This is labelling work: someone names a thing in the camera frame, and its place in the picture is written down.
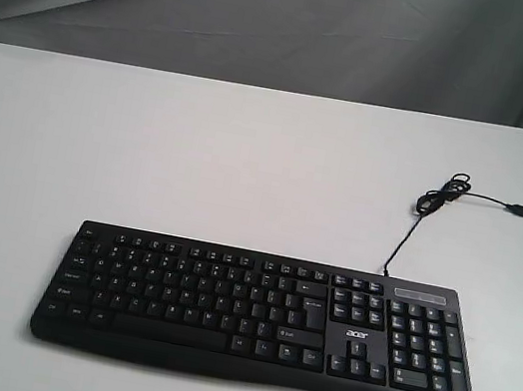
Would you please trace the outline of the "black Acer keyboard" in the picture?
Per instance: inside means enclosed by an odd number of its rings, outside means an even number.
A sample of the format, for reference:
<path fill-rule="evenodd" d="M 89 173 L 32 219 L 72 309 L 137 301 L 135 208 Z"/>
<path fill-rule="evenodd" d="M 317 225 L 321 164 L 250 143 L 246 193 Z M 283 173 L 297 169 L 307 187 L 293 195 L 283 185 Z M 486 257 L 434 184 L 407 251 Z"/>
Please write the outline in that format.
<path fill-rule="evenodd" d="M 35 337 L 304 391 L 471 391 L 452 289 L 86 221 Z"/>

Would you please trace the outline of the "grey backdrop cloth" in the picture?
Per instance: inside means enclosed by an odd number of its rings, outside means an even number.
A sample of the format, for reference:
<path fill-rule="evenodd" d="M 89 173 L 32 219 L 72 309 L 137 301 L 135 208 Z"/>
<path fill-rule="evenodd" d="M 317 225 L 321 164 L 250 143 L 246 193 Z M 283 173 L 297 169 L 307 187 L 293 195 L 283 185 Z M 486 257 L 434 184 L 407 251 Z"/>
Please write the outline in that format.
<path fill-rule="evenodd" d="M 523 0 L 0 0 L 0 42 L 523 127 Z"/>

